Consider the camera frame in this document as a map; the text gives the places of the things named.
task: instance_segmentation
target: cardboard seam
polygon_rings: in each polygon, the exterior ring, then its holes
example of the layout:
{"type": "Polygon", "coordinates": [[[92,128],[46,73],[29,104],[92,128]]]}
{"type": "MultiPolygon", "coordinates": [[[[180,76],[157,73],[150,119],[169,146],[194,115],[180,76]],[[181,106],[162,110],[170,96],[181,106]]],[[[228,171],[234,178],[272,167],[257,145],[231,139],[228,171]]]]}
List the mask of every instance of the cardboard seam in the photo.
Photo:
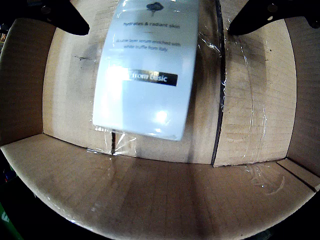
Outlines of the cardboard seam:
{"type": "Polygon", "coordinates": [[[211,158],[212,166],[215,164],[217,151],[218,151],[218,144],[220,139],[221,127],[222,127],[222,118],[224,115],[223,106],[225,104],[225,91],[224,91],[225,85],[224,84],[226,84],[225,34],[224,34],[224,22],[222,18],[220,0],[215,0],[215,7],[216,7],[216,17],[218,21],[217,26],[218,26],[218,33],[219,33],[221,62],[220,62],[220,103],[219,103],[218,122],[216,127],[216,134],[215,134],[215,142],[214,142],[214,148],[213,148],[213,153],[211,158]]]}
{"type": "MultiPolygon", "coordinates": [[[[276,162],[280,167],[282,167],[283,169],[285,169],[286,171],[288,171],[292,176],[294,176],[296,179],[298,179],[300,182],[302,182],[303,184],[305,184],[308,188],[310,188],[312,191],[314,191],[315,193],[318,192],[316,190],[316,188],[314,188],[313,186],[311,186],[311,184],[309,184],[307,181],[303,180],[301,177],[297,176],[296,174],[294,174],[292,171],[290,171],[289,169],[287,169],[286,167],[282,166],[280,163],[278,163],[278,161],[276,162]]],[[[308,172],[310,172],[308,169],[306,169],[305,167],[297,164],[298,166],[304,168],[305,170],[307,170],[308,172]]]]}

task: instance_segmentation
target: green object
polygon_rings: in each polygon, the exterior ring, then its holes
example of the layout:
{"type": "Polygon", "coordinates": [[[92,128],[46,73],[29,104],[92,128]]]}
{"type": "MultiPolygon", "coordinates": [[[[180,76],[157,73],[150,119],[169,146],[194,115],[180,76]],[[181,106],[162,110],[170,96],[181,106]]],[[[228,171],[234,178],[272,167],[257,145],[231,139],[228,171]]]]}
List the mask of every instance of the green object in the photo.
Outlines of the green object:
{"type": "Polygon", "coordinates": [[[8,230],[11,237],[15,240],[24,240],[22,236],[19,234],[19,232],[16,230],[15,226],[12,224],[12,222],[9,220],[8,215],[6,214],[4,208],[2,207],[0,203],[0,216],[1,216],[1,222],[0,224],[8,230]]]}

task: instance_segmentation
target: cardboard box flap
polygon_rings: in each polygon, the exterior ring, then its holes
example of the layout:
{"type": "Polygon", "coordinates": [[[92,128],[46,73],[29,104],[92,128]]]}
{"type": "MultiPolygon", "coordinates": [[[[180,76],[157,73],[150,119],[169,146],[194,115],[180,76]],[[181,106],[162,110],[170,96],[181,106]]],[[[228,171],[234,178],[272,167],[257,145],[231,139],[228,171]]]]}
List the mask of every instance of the cardboard box flap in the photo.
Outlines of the cardboard box flap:
{"type": "Polygon", "coordinates": [[[320,177],[320,30],[304,17],[285,20],[294,51],[297,91],[287,156],[320,177]]]}
{"type": "Polygon", "coordinates": [[[45,134],[1,150],[44,203],[111,239],[243,239],[315,194],[276,162],[213,168],[108,156],[45,134]]]}
{"type": "Polygon", "coordinates": [[[304,169],[303,167],[297,165],[296,163],[289,160],[288,158],[283,159],[281,161],[277,161],[277,163],[280,166],[287,169],[290,173],[295,175],[302,182],[307,184],[314,191],[317,192],[320,190],[320,177],[314,175],[313,173],[309,172],[308,170],[304,169]]]}
{"type": "Polygon", "coordinates": [[[15,20],[0,57],[0,146],[43,131],[42,94],[55,27],[15,20]]]}

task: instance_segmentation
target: dark edge of box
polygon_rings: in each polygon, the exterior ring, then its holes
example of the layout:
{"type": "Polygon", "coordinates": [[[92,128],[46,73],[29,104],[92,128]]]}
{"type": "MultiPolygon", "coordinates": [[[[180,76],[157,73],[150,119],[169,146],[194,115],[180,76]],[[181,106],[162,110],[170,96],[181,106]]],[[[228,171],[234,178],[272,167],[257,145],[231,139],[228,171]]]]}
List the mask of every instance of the dark edge of box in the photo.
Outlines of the dark edge of box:
{"type": "Polygon", "coordinates": [[[225,53],[225,34],[224,34],[224,22],[222,18],[221,4],[220,0],[215,0],[216,16],[217,16],[217,26],[220,42],[220,103],[219,103],[219,115],[218,123],[215,134],[215,142],[213,148],[213,154],[211,159],[211,165],[213,166],[216,160],[218,143],[221,133],[222,118],[224,115],[224,104],[225,104],[225,87],[226,87],[226,53],[225,53]]]}

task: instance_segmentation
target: cardboard wall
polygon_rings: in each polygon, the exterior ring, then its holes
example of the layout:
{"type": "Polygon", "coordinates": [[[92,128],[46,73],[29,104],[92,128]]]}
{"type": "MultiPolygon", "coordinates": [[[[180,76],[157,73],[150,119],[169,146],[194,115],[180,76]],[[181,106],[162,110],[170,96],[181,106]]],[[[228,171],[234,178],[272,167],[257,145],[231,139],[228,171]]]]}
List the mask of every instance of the cardboard wall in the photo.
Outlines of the cardboard wall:
{"type": "Polygon", "coordinates": [[[42,94],[55,27],[17,19],[0,57],[0,146],[43,131],[42,94]]]}
{"type": "Polygon", "coordinates": [[[246,2],[220,1],[226,87],[215,166],[285,158],[295,120],[295,59],[285,21],[228,35],[230,21],[246,2]]]}
{"type": "Polygon", "coordinates": [[[287,156],[320,176],[320,30],[304,17],[285,20],[294,51],[296,112],[287,156]]]}

